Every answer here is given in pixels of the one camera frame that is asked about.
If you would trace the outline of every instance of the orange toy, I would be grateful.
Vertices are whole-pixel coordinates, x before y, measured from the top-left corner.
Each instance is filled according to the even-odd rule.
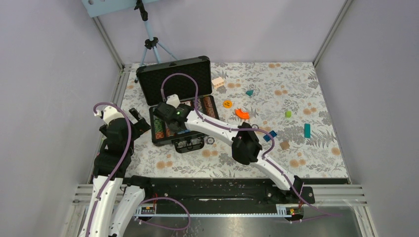
[[[236,115],[241,118],[241,119],[250,119],[249,113],[248,112],[243,112],[242,109],[236,109],[235,110]]]

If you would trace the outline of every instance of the gray wall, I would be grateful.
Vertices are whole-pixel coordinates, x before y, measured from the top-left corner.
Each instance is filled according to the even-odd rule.
[[[160,0],[146,4],[161,42],[179,58],[214,62],[313,61],[344,0]],[[100,17],[125,63],[148,38],[139,11]],[[160,50],[163,61],[170,57]],[[147,62],[155,62],[149,52]]]
[[[419,1],[354,1],[317,68],[380,237],[417,236]]]
[[[3,0],[0,29],[0,236],[57,237],[118,69],[79,0]]]

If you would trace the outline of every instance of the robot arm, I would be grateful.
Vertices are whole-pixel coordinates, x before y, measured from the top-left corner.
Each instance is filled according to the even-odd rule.
[[[150,125],[135,109],[129,112],[137,119],[135,124],[127,124],[124,115],[113,106],[106,106],[102,111],[95,113],[105,121],[99,131],[107,138],[103,141],[99,154],[94,161],[93,169],[93,192],[90,205],[87,210],[87,218],[79,234],[79,237],[121,237],[134,210],[145,198],[144,180],[147,178],[133,176],[131,179],[139,179],[128,185],[124,198],[118,205],[117,210],[112,215],[115,199],[122,184],[127,167],[131,162],[133,154],[134,140],[139,138],[144,132],[150,129]],[[131,140],[127,140],[128,126],[131,126]],[[114,176],[106,183],[109,175],[117,166],[129,142],[129,150]],[[101,196],[97,194],[103,187]]]
[[[230,127],[230,128],[240,128],[241,126],[236,125],[236,124],[229,124],[229,123],[225,123],[222,122],[220,120],[217,120],[215,118],[209,117],[207,115],[202,115],[206,120],[210,120],[213,122],[216,122],[220,125],[223,125],[225,127]],[[264,152],[263,149],[259,150],[259,152],[257,153],[256,156],[256,161],[250,161],[249,163],[246,162],[246,156],[243,156],[245,152],[247,152],[248,150],[244,150],[243,151],[236,151],[237,156],[235,154],[235,150],[234,150],[234,141],[235,139],[245,139],[245,135],[247,132],[244,132],[245,134],[242,135],[242,137],[240,136],[240,132],[238,131],[227,131],[225,129],[213,126],[207,122],[203,122],[202,119],[199,118],[199,116],[197,115],[196,111],[193,110],[189,113],[188,117],[187,117],[187,121],[185,122],[185,126],[187,129],[192,130],[192,131],[199,131],[202,132],[206,135],[212,136],[214,138],[217,138],[221,141],[223,141],[224,143],[226,143],[227,145],[229,145],[230,147],[232,147],[233,150],[233,158],[242,164],[249,164],[253,167],[258,168],[260,171],[262,171],[265,175],[267,175],[272,181],[274,181],[274,183],[278,186],[279,189],[281,190],[289,190],[290,189],[290,184],[287,182],[287,180],[284,178],[284,176],[275,168],[273,167],[271,164],[268,163],[268,160],[274,164],[276,164],[277,166],[279,166],[270,156],[266,155],[265,159],[262,158],[262,154]],[[258,144],[258,138],[255,136],[255,140],[252,140],[252,143],[257,143]],[[294,182],[294,175],[291,174],[289,171],[287,171],[284,168],[281,168],[284,173],[290,178],[291,182]]]
[[[301,179],[298,176],[294,176],[282,168],[268,155],[262,157],[264,151],[254,131],[232,131],[232,129],[237,128],[251,128],[248,123],[229,124],[201,114],[205,120],[228,127],[230,130],[214,126],[204,121],[192,107],[181,104],[176,95],[169,96],[166,103],[160,102],[154,111],[154,115],[164,120],[174,132],[190,129],[220,139],[232,148],[232,157],[235,161],[258,168],[272,179],[281,190],[292,191],[289,182],[274,165],[284,172],[296,189],[299,190],[302,187]]]

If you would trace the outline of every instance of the leaf pattern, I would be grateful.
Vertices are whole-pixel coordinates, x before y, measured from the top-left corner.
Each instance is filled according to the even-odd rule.
[[[122,109],[136,108],[150,121],[149,106],[139,84],[134,83],[139,64],[133,64],[124,94]],[[212,90],[220,120],[243,122],[234,109],[249,112],[260,129],[274,130],[276,146],[269,155],[279,165],[300,177],[347,177],[346,168],[326,108],[314,67],[311,63],[212,63],[211,78],[223,77],[225,86]],[[246,91],[253,90],[252,96]],[[222,106],[231,100],[233,107]],[[286,118],[285,112],[292,117]],[[304,124],[311,124],[311,138],[304,138]],[[260,143],[268,149],[263,133]],[[290,147],[282,150],[279,143]],[[126,175],[174,178],[254,178],[266,177],[258,169],[237,163],[231,148],[215,139],[198,151],[179,154],[173,145],[154,146],[148,131],[134,143],[134,155]]]

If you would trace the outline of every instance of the brown block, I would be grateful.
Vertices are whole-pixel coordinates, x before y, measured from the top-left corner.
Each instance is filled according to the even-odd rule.
[[[282,150],[290,148],[290,144],[288,142],[281,142],[279,145],[281,146]]]

